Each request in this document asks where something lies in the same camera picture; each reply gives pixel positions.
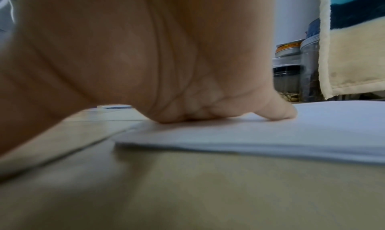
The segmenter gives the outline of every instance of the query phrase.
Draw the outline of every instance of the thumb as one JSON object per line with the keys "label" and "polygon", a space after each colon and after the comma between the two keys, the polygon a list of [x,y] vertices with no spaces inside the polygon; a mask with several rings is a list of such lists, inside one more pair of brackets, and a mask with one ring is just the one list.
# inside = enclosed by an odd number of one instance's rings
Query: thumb
{"label": "thumb", "polygon": [[269,96],[269,102],[254,113],[270,120],[283,120],[295,118],[297,116],[296,108],[289,102],[282,99],[276,92]]}

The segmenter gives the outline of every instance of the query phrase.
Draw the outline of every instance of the white paper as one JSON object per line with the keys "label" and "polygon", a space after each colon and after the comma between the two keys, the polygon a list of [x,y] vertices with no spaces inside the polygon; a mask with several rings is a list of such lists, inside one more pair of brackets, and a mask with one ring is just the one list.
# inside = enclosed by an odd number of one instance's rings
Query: white paper
{"label": "white paper", "polygon": [[385,102],[297,104],[294,120],[255,114],[222,120],[142,122],[115,137],[125,146],[385,163]]}

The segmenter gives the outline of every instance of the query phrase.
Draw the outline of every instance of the striped blanket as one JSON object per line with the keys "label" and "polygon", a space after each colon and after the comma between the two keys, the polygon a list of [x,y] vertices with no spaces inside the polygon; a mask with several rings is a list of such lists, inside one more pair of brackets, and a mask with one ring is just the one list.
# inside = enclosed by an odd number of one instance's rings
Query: striped blanket
{"label": "striped blanket", "polygon": [[385,0],[321,0],[325,98],[385,90]]}

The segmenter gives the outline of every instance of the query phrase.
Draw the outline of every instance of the beige tile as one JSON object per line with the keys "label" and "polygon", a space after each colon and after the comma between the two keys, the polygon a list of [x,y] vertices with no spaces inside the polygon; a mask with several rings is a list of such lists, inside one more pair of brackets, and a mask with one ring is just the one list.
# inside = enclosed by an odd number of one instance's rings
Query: beige tile
{"label": "beige tile", "polygon": [[66,122],[74,121],[141,121],[147,120],[136,109],[96,109],[77,113]]}
{"label": "beige tile", "polygon": [[114,149],[0,185],[7,230],[382,230],[385,167]]}
{"label": "beige tile", "polygon": [[35,167],[121,132],[138,122],[62,122],[0,158],[0,178]]}

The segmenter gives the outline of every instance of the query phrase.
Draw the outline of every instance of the white wall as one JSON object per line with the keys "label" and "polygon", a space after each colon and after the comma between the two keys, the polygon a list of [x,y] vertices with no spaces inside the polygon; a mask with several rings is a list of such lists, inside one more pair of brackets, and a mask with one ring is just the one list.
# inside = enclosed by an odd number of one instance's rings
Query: white wall
{"label": "white wall", "polygon": [[273,55],[276,45],[304,39],[319,15],[320,0],[276,0]]}

